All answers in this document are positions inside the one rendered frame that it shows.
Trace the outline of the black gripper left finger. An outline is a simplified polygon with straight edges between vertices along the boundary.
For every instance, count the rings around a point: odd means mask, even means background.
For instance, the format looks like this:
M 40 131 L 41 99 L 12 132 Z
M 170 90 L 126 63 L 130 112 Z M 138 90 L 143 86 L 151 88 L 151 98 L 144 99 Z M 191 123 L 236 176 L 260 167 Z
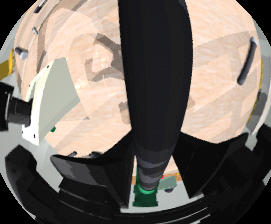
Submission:
M 50 156 L 59 175 L 80 183 L 103 186 L 115 198 L 120 209 L 130 208 L 130 190 L 134 176 L 134 143 L 131 129 L 118 143 L 95 159 Z

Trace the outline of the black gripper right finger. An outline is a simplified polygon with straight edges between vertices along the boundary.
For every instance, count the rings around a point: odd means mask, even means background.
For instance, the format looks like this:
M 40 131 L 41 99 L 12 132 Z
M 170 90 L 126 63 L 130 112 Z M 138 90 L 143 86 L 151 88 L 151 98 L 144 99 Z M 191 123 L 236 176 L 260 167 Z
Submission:
M 221 141 L 213 144 L 211 141 L 180 132 L 172 157 L 178 165 L 176 168 L 190 200 L 203 194 L 202 189 L 219 171 L 227 156 L 243 147 L 248 140 L 248 133 L 245 132 L 243 135 L 240 133 L 233 139 L 225 140 L 224 143 Z

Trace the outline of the dark green post with cap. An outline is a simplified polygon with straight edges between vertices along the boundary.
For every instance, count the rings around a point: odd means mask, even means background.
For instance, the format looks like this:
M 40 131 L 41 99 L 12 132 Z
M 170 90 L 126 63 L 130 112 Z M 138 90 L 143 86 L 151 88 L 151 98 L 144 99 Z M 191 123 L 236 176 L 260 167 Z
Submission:
M 139 184 L 138 165 L 136 165 L 135 185 Z M 135 192 L 134 202 L 132 206 L 135 208 L 143 208 L 143 206 L 159 206 L 156 200 L 156 192 L 144 194 L 143 192 Z

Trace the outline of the long black rod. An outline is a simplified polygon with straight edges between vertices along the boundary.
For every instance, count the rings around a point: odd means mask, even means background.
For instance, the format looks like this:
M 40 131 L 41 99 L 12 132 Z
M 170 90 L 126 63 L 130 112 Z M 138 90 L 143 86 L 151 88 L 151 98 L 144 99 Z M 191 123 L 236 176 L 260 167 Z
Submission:
M 158 186 L 190 96 L 194 39 L 186 0 L 118 0 L 124 87 L 140 185 Z

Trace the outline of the green cup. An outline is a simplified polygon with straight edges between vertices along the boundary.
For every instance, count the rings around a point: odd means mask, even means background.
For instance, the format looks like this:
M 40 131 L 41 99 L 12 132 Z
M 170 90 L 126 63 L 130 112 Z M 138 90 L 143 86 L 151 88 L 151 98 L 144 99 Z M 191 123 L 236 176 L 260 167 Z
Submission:
M 134 185 L 134 190 L 132 190 L 132 193 L 135 193 L 135 192 L 143 192 L 144 194 L 154 193 L 154 192 L 158 193 L 158 186 L 155 186 L 155 189 L 152 189 L 152 190 L 143 189 L 143 186 L 140 185 L 140 179 L 139 179 L 139 184 Z

